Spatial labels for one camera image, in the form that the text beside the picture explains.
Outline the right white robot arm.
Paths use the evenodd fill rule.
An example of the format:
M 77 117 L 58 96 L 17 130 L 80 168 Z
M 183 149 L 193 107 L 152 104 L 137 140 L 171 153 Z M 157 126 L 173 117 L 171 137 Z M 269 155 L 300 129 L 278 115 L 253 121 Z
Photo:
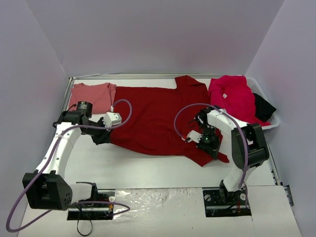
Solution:
M 219 198 L 225 204 L 237 198 L 237 191 L 245 187 L 249 176 L 269 159 L 267 142 L 258 123 L 247 123 L 229 115 L 223 109 L 208 105 L 195 117 L 201 132 L 196 145 L 212 158 L 219 157 L 221 141 L 216 130 L 227 139 L 227 154 L 232 168 L 219 185 Z

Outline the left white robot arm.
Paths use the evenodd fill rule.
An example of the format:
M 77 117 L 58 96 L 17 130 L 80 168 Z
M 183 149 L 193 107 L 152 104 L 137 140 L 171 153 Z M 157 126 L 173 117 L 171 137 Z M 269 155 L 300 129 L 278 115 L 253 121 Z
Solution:
M 83 201 L 87 206 L 99 202 L 96 184 L 77 182 L 69 185 L 65 169 L 71 152 L 81 135 L 89 135 L 96 144 L 109 143 L 109 129 L 120 119 L 113 111 L 105 113 L 97 122 L 91 121 L 92 104 L 79 101 L 73 111 L 63 111 L 54 122 L 56 134 L 40 165 L 33 173 L 26 173 L 22 183 L 32 209 L 67 210 Z

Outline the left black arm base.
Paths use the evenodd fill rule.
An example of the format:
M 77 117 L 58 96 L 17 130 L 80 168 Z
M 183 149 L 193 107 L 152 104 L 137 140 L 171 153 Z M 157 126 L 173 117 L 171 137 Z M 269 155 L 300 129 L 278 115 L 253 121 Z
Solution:
M 115 200 L 115 190 L 99 189 L 95 191 L 92 201 L 109 202 Z M 73 204 L 68 209 L 67 221 L 99 221 L 113 219 L 113 206 L 101 203 Z

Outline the dark red t-shirt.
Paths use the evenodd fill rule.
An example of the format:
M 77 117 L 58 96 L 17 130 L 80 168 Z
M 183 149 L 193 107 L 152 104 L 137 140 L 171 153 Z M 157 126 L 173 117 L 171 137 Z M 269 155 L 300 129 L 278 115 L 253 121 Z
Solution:
M 118 86 L 115 111 L 128 122 L 111 132 L 110 142 L 147 155 L 185 156 L 204 166 L 215 157 L 180 136 L 199 130 L 192 120 L 210 101 L 207 87 L 190 76 L 174 81 L 175 89 Z

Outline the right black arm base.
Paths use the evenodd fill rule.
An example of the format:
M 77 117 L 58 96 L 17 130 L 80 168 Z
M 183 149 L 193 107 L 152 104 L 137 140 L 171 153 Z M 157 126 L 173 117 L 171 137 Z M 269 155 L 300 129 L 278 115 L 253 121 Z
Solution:
M 228 192 L 220 184 L 217 188 L 203 188 L 202 194 L 207 218 L 251 216 L 246 188 Z

